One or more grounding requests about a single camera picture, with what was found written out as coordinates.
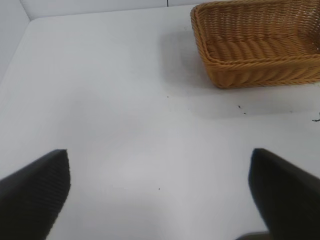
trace white surface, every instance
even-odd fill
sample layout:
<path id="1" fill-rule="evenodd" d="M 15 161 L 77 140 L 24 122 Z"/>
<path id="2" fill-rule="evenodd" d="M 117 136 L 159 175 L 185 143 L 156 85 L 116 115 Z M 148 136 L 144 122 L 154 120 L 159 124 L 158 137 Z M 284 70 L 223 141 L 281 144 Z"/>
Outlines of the white surface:
<path id="1" fill-rule="evenodd" d="M 19 0 L 0 0 L 0 82 L 28 23 Z"/>
<path id="2" fill-rule="evenodd" d="M 262 231 L 247 183 L 255 147 L 320 176 L 320 87 L 214 88 L 191 8 L 28 26 L 0 86 L 0 177 L 68 149 L 71 191 L 48 240 Z"/>
<path id="3" fill-rule="evenodd" d="M 181 6 L 190 4 L 202 4 L 207 2 L 214 2 L 214 0 L 168 0 L 169 7 L 171 6 Z"/>
<path id="4" fill-rule="evenodd" d="M 40 17 L 166 7 L 167 0 L 21 0 L 31 20 Z"/>

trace tan basket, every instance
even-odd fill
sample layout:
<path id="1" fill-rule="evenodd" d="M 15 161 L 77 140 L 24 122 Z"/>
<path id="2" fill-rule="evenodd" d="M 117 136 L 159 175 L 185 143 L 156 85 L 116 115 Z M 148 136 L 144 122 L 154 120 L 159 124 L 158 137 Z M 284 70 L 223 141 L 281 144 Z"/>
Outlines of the tan basket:
<path id="1" fill-rule="evenodd" d="M 320 80 L 320 0 L 235 0 L 191 12 L 206 71 L 222 89 Z"/>

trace white wall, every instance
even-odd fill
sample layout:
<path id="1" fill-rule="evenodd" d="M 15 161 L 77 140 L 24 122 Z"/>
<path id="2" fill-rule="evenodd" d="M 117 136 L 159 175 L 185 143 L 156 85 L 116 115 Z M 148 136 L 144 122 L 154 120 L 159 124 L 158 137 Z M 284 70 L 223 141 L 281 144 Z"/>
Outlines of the white wall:
<path id="1" fill-rule="evenodd" d="M 167 0 L 21 0 L 21 3 L 31 20 L 49 16 L 167 6 Z"/>
<path id="2" fill-rule="evenodd" d="M 28 23 L 29 18 L 19 0 L 0 0 L 0 81 Z"/>

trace woven basket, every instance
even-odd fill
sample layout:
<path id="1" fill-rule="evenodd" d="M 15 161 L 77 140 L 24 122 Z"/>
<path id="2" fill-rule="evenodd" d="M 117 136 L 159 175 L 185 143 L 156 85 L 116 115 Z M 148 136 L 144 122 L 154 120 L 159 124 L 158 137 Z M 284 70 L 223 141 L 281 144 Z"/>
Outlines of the woven basket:
<path id="1" fill-rule="evenodd" d="M 320 0 L 234 0 L 196 6 L 199 54 L 222 89 L 320 80 Z"/>

